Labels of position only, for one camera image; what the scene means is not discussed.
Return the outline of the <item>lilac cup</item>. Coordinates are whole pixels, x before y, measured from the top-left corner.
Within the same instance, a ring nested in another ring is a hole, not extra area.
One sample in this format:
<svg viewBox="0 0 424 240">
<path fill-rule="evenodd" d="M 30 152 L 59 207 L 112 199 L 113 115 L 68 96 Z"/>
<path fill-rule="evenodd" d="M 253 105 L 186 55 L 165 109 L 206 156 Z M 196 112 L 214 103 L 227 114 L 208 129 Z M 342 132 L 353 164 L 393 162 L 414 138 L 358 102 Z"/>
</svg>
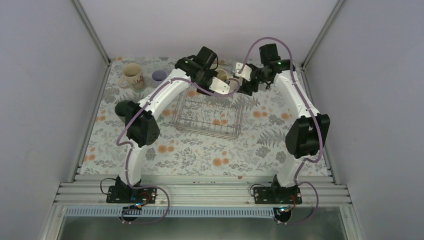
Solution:
<svg viewBox="0 0 424 240">
<path fill-rule="evenodd" d="M 156 82 L 161 82 L 167 78 L 167 73 L 164 70 L 155 70 L 151 74 L 151 78 Z"/>
</svg>

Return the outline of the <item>dark grey mug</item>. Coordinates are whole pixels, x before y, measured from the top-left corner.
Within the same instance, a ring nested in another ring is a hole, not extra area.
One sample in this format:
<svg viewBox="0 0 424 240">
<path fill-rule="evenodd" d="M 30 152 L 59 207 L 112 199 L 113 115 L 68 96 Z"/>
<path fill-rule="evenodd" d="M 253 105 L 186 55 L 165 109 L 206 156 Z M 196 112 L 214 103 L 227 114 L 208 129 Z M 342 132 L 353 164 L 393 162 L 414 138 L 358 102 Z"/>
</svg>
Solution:
<svg viewBox="0 0 424 240">
<path fill-rule="evenodd" d="M 130 101 L 129 100 L 122 100 L 120 102 L 118 102 L 114 108 L 114 112 L 117 116 L 119 117 L 125 117 L 126 113 L 127 113 L 127 106 L 128 103 Z"/>
</svg>

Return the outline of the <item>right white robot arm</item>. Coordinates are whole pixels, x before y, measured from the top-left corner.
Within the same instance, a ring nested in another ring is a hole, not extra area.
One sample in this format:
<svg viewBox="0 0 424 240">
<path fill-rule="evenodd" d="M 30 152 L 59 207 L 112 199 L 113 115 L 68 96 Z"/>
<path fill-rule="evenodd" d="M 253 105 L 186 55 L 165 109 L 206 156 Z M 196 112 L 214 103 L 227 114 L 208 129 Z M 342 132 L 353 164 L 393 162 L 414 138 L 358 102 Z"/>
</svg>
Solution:
<svg viewBox="0 0 424 240">
<path fill-rule="evenodd" d="M 285 136 L 289 155 L 282 170 L 273 178 L 269 187 L 255 187 L 256 204 L 282 204 L 300 201 L 298 176 L 305 163 L 318 163 L 330 126 L 327 114 L 321 114 L 308 98 L 295 73 L 293 56 L 281 59 L 276 44 L 259 48 L 262 67 L 237 62 L 233 74 L 242 78 L 243 93 L 256 92 L 259 84 L 274 85 L 285 97 L 295 121 Z"/>
</svg>

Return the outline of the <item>cream mug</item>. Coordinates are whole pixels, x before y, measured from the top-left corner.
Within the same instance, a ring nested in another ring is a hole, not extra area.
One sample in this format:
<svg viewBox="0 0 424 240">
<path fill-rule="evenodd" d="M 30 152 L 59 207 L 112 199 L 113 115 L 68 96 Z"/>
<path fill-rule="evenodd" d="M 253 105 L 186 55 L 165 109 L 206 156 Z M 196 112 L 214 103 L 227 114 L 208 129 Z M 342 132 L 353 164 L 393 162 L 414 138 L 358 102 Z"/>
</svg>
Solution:
<svg viewBox="0 0 424 240">
<path fill-rule="evenodd" d="M 240 84 L 240 79 L 230 75 L 230 73 L 226 70 L 222 68 L 217 68 L 215 71 L 217 72 L 216 77 L 229 85 L 230 93 L 232 93 L 237 88 L 237 85 Z"/>
</svg>

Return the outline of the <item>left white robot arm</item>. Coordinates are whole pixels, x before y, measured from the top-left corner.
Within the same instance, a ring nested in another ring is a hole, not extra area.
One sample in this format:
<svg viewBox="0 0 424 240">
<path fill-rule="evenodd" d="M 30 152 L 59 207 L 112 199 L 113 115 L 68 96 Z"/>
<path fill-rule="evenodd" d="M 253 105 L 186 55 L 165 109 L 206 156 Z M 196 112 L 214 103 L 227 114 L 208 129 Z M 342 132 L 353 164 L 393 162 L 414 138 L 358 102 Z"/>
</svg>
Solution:
<svg viewBox="0 0 424 240">
<path fill-rule="evenodd" d="M 116 114 L 125 117 L 125 128 L 116 143 L 122 145 L 121 139 L 126 136 L 129 145 L 124 170 L 119 175 L 124 184 L 119 190 L 119 196 L 124 201 L 131 203 L 139 197 L 137 185 L 142 178 L 142 161 L 147 147 L 159 137 L 157 118 L 168 104 L 189 87 L 195 87 L 207 96 L 223 97 L 229 93 L 229 85 L 219 80 L 218 73 L 212 68 L 217 59 L 214 51 L 203 46 L 196 55 L 179 59 L 168 77 L 147 97 L 139 102 L 129 101 L 116 105 Z"/>
</svg>

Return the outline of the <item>coral pattern mug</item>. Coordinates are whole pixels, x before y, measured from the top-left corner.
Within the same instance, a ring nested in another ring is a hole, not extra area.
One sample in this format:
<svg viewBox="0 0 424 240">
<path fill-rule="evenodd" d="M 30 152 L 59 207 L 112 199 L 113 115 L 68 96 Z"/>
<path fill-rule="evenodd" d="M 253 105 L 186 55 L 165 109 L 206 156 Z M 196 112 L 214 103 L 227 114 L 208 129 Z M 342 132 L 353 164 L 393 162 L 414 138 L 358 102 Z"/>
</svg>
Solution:
<svg viewBox="0 0 424 240">
<path fill-rule="evenodd" d="M 136 93 L 142 92 L 144 90 L 145 82 L 141 66 L 137 63 L 129 63 L 125 65 L 122 69 L 122 78 L 117 84 L 122 89 L 131 89 Z"/>
</svg>

